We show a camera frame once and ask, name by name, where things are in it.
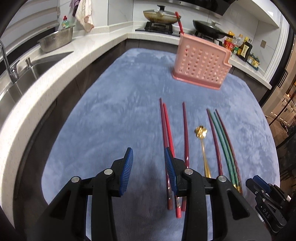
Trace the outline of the green chopstick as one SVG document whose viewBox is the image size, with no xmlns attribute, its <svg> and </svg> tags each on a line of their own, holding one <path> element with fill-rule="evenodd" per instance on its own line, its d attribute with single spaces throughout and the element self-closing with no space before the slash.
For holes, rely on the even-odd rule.
<svg viewBox="0 0 296 241">
<path fill-rule="evenodd" d="M 237 177 L 236 177 L 237 175 L 234 172 L 234 167 L 233 167 L 233 164 L 232 164 L 232 161 L 231 161 L 230 153 L 229 153 L 225 138 L 224 138 L 224 136 L 222 134 L 222 130 L 221 130 L 219 124 L 218 124 L 217 118 L 215 118 L 215 116 L 213 114 L 211 114 L 211 117 L 212 117 L 212 120 L 213 120 L 213 123 L 214 123 L 214 126 L 215 126 L 215 130 L 216 130 L 216 132 L 218 134 L 221 147 L 222 147 L 223 152 L 224 152 L 224 156 L 225 156 L 225 159 L 226 159 L 226 164 L 227 164 L 230 180 L 231 180 L 233 186 L 235 188 L 237 188 L 238 187 L 237 186 L 238 180 L 237 180 Z"/>
<path fill-rule="evenodd" d="M 237 167 L 237 162 L 235 159 L 233 148 L 230 143 L 226 128 L 224 126 L 224 123 L 223 123 L 217 109 L 215 110 L 214 115 L 215 115 L 215 118 L 216 118 L 217 123 L 219 125 L 219 130 L 222 133 L 222 136 L 224 138 L 225 147 L 227 148 L 226 160 L 227 160 L 228 166 L 231 167 L 231 169 L 232 169 L 232 171 L 230 173 L 230 176 L 232 178 L 232 183 L 233 183 L 234 187 L 238 190 L 238 192 L 242 193 L 239 169 Z"/>
</svg>

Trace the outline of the dark red chopstick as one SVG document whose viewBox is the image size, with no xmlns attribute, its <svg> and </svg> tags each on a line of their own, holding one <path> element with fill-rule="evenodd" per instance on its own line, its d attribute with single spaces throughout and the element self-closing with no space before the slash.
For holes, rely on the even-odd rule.
<svg viewBox="0 0 296 241">
<path fill-rule="evenodd" d="M 218 165 L 218 174 L 219 174 L 219 176 L 221 176 L 221 175 L 223 175 L 223 168 L 222 168 L 222 163 L 221 163 L 221 154 L 220 154 L 220 151 L 219 151 L 219 145 L 218 145 L 218 141 L 217 141 L 217 137 L 216 137 L 216 133 L 215 133 L 215 126 L 214 126 L 214 123 L 213 123 L 213 120 L 212 120 L 211 113 L 210 113 L 209 109 L 207 109 L 207 114 L 208 114 L 211 130 L 212 130 L 212 136 L 213 136 L 213 141 L 214 141 L 214 146 L 215 146 L 216 159 L 217 159 L 217 165 Z"/>
<path fill-rule="evenodd" d="M 231 150 L 231 154 L 232 154 L 232 157 L 233 157 L 233 160 L 234 160 L 234 165 L 235 165 L 236 173 L 237 173 L 237 176 L 238 176 L 239 192 L 241 193 L 241 195 L 243 195 L 243 188 L 242 188 L 241 176 L 240 176 L 240 172 L 239 172 L 239 168 L 238 168 L 238 163 L 237 163 L 237 160 L 236 160 L 236 156 L 235 156 L 235 153 L 234 153 L 234 149 L 233 149 L 233 146 L 232 146 L 231 140 L 230 140 L 230 138 L 229 138 L 229 135 L 228 135 L 228 133 L 227 133 L 227 130 L 226 130 L 226 128 L 225 128 L 225 125 L 224 125 L 224 123 L 223 123 L 223 121 L 222 121 L 222 118 L 221 118 L 221 116 L 220 116 L 218 110 L 215 109 L 215 112 L 217 113 L 217 116 L 218 116 L 218 118 L 219 118 L 219 120 L 220 120 L 220 123 L 221 123 L 221 125 L 222 125 L 223 130 L 224 130 L 224 133 L 225 133 L 225 135 L 226 135 L 227 142 L 228 142 L 228 144 L 229 144 L 229 147 L 230 147 L 230 150 Z"/>
<path fill-rule="evenodd" d="M 189 137 L 188 137 L 188 124 L 187 124 L 187 114 L 185 102 L 182 103 L 183 106 L 183 119 L 184 119 L 184 161 L 186 168 L 189 168 Z"/>
<path fill-rule="evenodd" d="M 167 130 L 166 130 L 164 107 L 163 107 L 163 102 L 161 98 L 159 99 L 159 105 L 160 105 L 160 112 L 161 112 L 163 144 L 164 144 L 164 150 L 165 150 L 169 146 L 169 144 L 168 144 L 168 137 L 167 137 Z M 166 199 L 167 199 L 167 209 L 173 210 L 173 196 L 171 192 L 171 185 L 170 185 L 170 180 L 169 180 L 167 171 L 166 171 Z"/>
</svg>

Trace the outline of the bright red chopstick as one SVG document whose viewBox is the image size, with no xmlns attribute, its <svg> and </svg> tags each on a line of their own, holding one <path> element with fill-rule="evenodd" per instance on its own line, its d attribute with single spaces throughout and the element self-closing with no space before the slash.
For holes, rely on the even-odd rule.
<svg viewBox="0 0 296 241">
<path fill-rule="evenodd" d="M 165 103 L 163 103 L 163 108 L 164 108 L 164 114 L 165 114 L 166 131 L 167 131 L 167 135 L 168 135 L 169 147 L 170 147 L 171 153 L 172 153 L 172 155 L 174 157 L 175 156 L 175 150 L 174 150 L 173 138 L 172 138 L 172 135 L 171 135 L 171 127 L 170 127 L 169 115 L 168 115 L 167 106 L 166 106 Z M 182 199 L 175 196 L 176 218 L 181 218 L 182 217 L 181 205 L 182 205 Z"/>
<path fill-rule="evenodd" d="M 184 29 L 183 29 L 183 26 L 182 26 L 182 23 L 181 23 L 181 17 L 180 17 L 180 15 L 179 15 L 179 13 L 177 11 L 175 12 L 175 15 L 176 15 L 178 25 L 179 25 L 179 28 L 180 28 L 180 33 L 184 34 Z"/>
</svg>

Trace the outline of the gold flower spoon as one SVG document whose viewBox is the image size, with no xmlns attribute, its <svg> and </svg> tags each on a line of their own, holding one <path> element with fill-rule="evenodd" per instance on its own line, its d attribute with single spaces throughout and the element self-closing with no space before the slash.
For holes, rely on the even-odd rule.
<svg viewBox="0 0 296 241">
<path fill-rule="evenodd" d="M 205 144 L 204 144 L 204 138 L 206 137 L 207 129 L 204 126 L 198 126 L 195 129 L 195 134 L 196 134 L 196 137 L 201 142 L 205 176 L 207 178 L 211 178 L 211 172 L 210 172 L 210 168 L 209 168 L 209 164 L 208 164 L 208 160 L 205 152 Z"/>
</svg>

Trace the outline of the white kitchen countertop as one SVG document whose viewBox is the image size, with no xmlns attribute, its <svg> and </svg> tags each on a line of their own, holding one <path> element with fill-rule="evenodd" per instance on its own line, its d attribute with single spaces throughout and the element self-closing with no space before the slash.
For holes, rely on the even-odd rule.
<svg viewBox="0 0 296 241">
<path fill-rule="evenodd" d="M 107 46 L 109 43 L 103 43 L 102 37 L 107 35 L 100 38 L 92 34 L 75 39 L 73 43 L 78 47 L 74 47 L 74 52 L 50 68 L 29 88 L 1 129 L 1 207 L 12 223 L 15 223 L 12 204 L 16 175 L 25 147 L 52 102 L 103 53 L 105 47 L 106 50 L 111 47 Z M 243 194 L 247 197 L 244 183 Z M 251 197 L 247 200 L 251 206 L 255 205 Z"/>
</svg>

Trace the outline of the steel kitchen sink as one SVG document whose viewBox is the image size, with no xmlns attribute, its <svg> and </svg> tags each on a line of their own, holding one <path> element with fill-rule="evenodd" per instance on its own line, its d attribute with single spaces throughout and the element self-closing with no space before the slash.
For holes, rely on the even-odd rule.
<svg viewBox="0 0 296 241">
<path fill-rule="evenodd" d="M 16 83 L 9 84 L 1 93 L 1 106 L 12 105 L 27 92 L 27 90 L 52 66 L 72 52 L 60 53 L 32 62 L 32 67 L 26 67 L 19 74 Z"/>
</svg>

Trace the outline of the spice jar rack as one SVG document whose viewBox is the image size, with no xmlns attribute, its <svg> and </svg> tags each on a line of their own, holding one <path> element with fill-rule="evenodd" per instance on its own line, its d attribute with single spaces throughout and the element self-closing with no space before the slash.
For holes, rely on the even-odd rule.
<svg viewBox="0 0 296 241">
<path fill-rule="evenodd" d="M 253 54 L 250 53 L 247 61 L 246 61 L 253 69 L 255 69 L 256 71 L 258 71 L 259 65 L 260 65 L 260 61 L 259 59 Z"/>
</svg>

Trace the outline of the blue-grey table cloth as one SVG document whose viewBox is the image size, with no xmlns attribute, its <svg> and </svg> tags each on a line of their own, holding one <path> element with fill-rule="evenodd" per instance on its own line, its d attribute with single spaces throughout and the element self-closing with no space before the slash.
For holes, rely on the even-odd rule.
<svg viewBox="0 0 296 241">
<path fill-rule="evenodd" d="M 113 199 L 119 240 L 180 240 L 184 220 L 167 209 L 160 102 L 166 104 L 175 156 L 184 158 L 189 131 L 190 167 L 218 176 L 208 132 L 202 148 L 195 128 L 210 128 L 207 111 L 217 110 L 229 135 L 241 181 L 259 175 L 280 183 L 278 156 L 264 113 L 247 84 L 228 74 L 219 90 L 175 80 L 175 54 L 134 48 L 117 58 L 83 94 L 61 128 L 42 175 L 51 202 L 73 176 L 94 177 L 133 149 L 123 197 Z"/>
</svg>

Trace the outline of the yellow snack packet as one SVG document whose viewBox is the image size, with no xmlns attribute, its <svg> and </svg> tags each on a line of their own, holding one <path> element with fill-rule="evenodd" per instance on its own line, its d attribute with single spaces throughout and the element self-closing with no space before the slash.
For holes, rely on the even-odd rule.
<svg viewBox="0 0 296 241">
<path fill-rule="evenodd" d="M 234 36 L 235 36 L 235 34 L 233 32 L 231 32 L 231 31 L 229 31 L 226 41 L 232 42 L 232 39 L 233 39 Z"/>
</svg>

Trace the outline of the black wok with lid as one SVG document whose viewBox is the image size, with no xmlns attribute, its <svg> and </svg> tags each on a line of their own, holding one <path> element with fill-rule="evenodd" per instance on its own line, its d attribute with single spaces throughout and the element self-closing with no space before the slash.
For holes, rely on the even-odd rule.
<svg viewBox="0 0 296 241">
<path fill-rule="evenodd" d="M 228 37 L 228 33 L 225 33 L 215 22 L 207 23 L 204 21 L 193 20 L 193 26 L 196 30 L 195 35 L 202 34 L 213 39 L 222 39 Z"/>
</svg>

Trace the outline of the steel colander bowl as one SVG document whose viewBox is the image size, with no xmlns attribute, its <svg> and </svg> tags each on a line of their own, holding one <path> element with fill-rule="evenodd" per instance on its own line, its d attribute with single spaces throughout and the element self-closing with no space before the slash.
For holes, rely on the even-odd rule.
<svg viewBox="0 0 296 241">
<path fill-rule="evenodd" d="M 40 44 L 41 50 L 45 53 L 49 53 L 69 44 L 73 38 L 74 27 L 75 25 L 58 30 L 40 39 L 38 43 Z"/>
</svg>

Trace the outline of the black range hood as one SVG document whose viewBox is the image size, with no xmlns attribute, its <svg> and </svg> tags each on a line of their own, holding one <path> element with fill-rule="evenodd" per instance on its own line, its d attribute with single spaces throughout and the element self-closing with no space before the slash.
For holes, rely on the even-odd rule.
<svg viewBox="0 0 296 241">
<path fill-rule="evenodd" d="M 169 1 L 170 3 L 195 8 L 198 10 L 207 10 L 217 15 L 224 15 L 227 9 L 236 0 L 180 0 L 180 1 Z"/>
</svg>

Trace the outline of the green dish soap bottle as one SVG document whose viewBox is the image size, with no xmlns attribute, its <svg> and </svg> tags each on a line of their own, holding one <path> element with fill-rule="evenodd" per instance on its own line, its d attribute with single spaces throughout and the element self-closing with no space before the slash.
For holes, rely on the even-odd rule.
<svg viewBox="0 0 296 241">
<path fill-rule="evenodd" d="M 68 21 L 67 16 L 64 16 L 64 17 L 63 17 L 63 21 L 62 21 L 62 23 L 61 23 L 61 27 L 62 27 L 63 29 L 66 29 L 66 28 L 69 28 L 69 26 L 70 26 L 70 22 Z"/>
</svg>

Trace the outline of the beige wok with lid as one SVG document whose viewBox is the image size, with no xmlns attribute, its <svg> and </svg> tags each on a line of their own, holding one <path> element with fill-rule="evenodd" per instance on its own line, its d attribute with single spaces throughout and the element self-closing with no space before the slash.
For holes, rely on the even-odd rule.
<svg viewBox="0 0 296 241">
<path fill-rule="evenodd" d="M 158 7 L 158 9 L 143 11 L 144 17 L 150 22 L 162 24 L 172 25 L 178 21 L 176 14 L 171 11 L 165 10 L 165 6 L 158 5 Z"/>
</svg>

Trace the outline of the purple hanging cloth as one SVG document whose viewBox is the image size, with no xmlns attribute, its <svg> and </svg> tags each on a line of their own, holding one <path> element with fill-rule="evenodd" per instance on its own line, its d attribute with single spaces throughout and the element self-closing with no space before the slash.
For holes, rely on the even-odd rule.
<svg viewBox="0 0 296 241">
<path fill-rule="evenodd" d="M 72 10 L 72 16 L 73 16 L 73 17 L 75 17 L 75 15 L 76 15 L 76 11 L 77 11 L 77 9 L 78 9 L 79 3 L 80 3 L 80 0 L 72 0 L 72 1 L 70 2 L 69 7 L 70 7 L 70 9 Z"/>
</svg>

